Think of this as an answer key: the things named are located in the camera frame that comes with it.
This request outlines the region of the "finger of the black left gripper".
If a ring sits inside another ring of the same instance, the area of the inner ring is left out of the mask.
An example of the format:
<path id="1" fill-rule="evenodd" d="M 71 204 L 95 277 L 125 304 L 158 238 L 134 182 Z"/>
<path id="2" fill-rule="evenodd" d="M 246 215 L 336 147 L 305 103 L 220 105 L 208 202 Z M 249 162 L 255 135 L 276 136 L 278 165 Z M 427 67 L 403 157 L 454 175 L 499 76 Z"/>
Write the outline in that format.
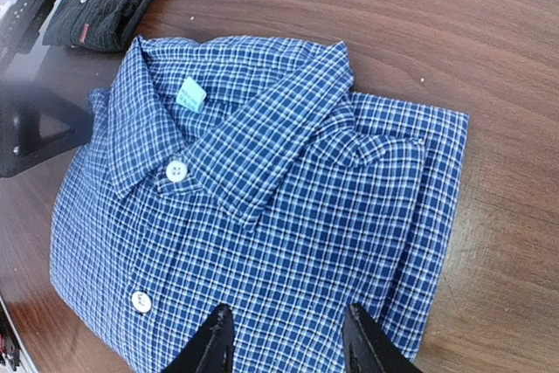
<path id="1" fill-rule="evenodd" d="M 40 132 L 47 116 L 66 125 L 52 135 Z M 66 151 L 87 144 L 93 113 L 34 84 L 1 85 L 1 176 L 14 177 Z"/>

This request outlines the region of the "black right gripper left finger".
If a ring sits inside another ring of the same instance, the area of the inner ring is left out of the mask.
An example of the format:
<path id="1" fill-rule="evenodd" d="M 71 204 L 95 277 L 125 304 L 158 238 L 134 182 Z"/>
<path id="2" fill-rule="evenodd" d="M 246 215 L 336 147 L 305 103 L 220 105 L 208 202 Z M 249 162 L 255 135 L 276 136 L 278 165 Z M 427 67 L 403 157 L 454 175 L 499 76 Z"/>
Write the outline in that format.
<path id="1" fill-rule="evenodd" d="M 232 373 L 234 337 L 232 311 L 220 303 L 163 372 Z"/>

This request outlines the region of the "blue plaid long sleeve shirt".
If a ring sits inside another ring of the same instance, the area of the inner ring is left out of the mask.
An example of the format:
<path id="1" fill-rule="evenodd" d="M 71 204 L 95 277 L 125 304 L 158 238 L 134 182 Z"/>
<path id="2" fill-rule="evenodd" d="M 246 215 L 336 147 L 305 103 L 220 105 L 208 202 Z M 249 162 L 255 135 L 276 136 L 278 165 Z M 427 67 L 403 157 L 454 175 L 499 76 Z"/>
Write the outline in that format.
<path id="1" fill-rule="evenodd" d="M 352 303 L 413 360 L 469 119 L 353 84 L 343 43 L 136 38 L 53 209 L 62 300 L 136 372 L 220 303 L 237 372 L 341 371 Z"/>

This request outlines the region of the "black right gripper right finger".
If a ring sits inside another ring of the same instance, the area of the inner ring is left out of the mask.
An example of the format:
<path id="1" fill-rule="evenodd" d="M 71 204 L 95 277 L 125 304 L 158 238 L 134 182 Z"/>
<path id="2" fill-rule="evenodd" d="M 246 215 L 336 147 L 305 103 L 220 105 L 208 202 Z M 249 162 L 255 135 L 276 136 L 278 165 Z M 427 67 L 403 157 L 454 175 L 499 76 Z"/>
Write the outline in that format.
<path id="1" fill-rule="evenodd" d="M 421 373 L 360 304 L 354 303 L 347 308 L 342 342 L 346 372 Z"/>

